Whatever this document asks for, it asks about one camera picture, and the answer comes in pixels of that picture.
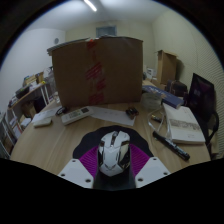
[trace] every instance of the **white wall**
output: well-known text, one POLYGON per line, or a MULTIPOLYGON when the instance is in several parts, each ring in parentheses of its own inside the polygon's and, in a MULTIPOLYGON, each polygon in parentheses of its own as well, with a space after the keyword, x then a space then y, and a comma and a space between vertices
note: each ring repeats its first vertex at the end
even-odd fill
POLYGON ((154 68, 154 36, 152 32, 152 26, 148 23, 132 21, 109 21, 91 23, 67 31, 66 41, 77 40, 86 37, 96 38, 97 27, 114 25, 117 28, 117 36, 133 37, 143 40, 143 63, 149 68, 154 68))
POLYGON ((178 55, 177 79, 189 89, 193 73, 196 73, 214 84, 220 118, 219 151, 224 152, 224 72, 217 55, 200 31, 174 11, 159 16, 152 27, 155 50, 167 50, 178 55))
POLYGON ((24 77, 42 72, 52 66, 47 49, 65 42, 65 32, 54 29, 36 29, 24 32, 14 43, 0 70, 0 110, 6 111, 15 91, 22 87, 24 77))

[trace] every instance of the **pen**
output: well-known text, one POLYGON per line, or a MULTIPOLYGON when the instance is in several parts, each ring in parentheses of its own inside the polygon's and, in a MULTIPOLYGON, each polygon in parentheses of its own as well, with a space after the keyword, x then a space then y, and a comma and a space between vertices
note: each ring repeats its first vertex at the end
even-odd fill
POLYGON ((163 143, 165 146, 167 146, 169 149, 171 149, 173 152, 175 152, 182 159, 184 159, 184 160, 190 159, 190 155, 188 153, 186 153, 183 149, 181 149, 179 146, 174 144, 171 140, 162 137, 156 131, 153 131, 152 135, 155 138, 157 138, 161 143, 163 143))

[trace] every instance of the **monitor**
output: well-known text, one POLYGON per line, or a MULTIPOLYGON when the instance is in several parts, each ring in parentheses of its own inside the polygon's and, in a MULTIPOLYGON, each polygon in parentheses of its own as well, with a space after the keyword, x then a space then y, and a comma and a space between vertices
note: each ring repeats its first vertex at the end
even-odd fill
POLYGON ((187 106, 195 115, 208 122, 215 106, 214 85, 193 73, 187 102, 187 106))

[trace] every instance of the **fluorescent light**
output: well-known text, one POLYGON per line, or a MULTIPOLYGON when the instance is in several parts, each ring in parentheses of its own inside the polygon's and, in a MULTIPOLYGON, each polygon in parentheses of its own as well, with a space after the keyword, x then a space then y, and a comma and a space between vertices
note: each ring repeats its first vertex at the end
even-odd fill
POLYGON ((84 2, 94 11, 96 12, 97 9, 96 7, 93 5, 93 3, 91 3, 89 0, 84 0, 84 2))

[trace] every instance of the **white computer mouse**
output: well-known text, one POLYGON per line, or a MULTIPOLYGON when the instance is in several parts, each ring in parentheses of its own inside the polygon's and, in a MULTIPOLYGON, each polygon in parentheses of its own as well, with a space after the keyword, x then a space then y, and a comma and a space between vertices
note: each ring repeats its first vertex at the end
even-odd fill
POLYGON ((106 134, 99 144, 99 170, 111 177, 122 173, 130 165, 130 136, 119 131, 106 134))

